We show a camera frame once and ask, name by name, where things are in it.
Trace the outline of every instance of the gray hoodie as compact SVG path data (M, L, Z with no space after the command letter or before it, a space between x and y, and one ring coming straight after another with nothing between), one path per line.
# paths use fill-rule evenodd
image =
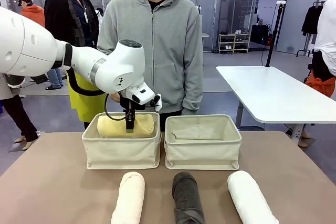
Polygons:
M144 79L162 95L160 113L196 114L203 96L201 20L189 0L166 0L153 11L148 0L112 0L97 48L111 53L121 39L142 44Z

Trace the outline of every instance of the human hand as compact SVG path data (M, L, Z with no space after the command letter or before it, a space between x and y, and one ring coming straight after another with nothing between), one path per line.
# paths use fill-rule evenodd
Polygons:
M113 101L115 101L115 102L117 102L117 103L120 103L120 96L119 96L118 93L110 94L110 98L111 98Z

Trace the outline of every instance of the fabric basket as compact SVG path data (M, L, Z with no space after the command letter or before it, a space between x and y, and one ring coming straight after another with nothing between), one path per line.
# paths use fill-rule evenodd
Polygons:
M109 113L111 116L125 113ZM87 169L151 169L160 162L160 120L159 114L153 112L136 112L151 114L154 120L153 134L148 138L103 138L97 131L98 117L94 117L84 131L82 140L87 153Z
M241 139L227 115L172 116L166 121L166 167L238 170Z

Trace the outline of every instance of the black coat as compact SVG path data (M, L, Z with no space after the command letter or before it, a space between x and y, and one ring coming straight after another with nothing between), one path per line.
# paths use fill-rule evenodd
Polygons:
M312 6L308 9L305 21L302 26L303 35L317 34L317 25L322 12L323 6L319 5L317 8Z
M93 12L92 39L97 45L99 35L98 17L90 0L85 0ZM68 0L46 0L44 6L46 29L51 32L55 39L63 40L73 46L76 45L74 29L76 22L71 17Z

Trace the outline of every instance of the orange cloth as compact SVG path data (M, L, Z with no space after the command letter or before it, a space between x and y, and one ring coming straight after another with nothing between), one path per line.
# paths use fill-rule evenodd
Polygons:
M336 81L336 77L322 82L320 78L314 77L314 73L312 71L311 75L306 81L306 85L319 91L320 93L326 95L327 97L331 97L335 90L335 81Z
M22 9L21 15L45 27L44 9L37 5L27 6Z

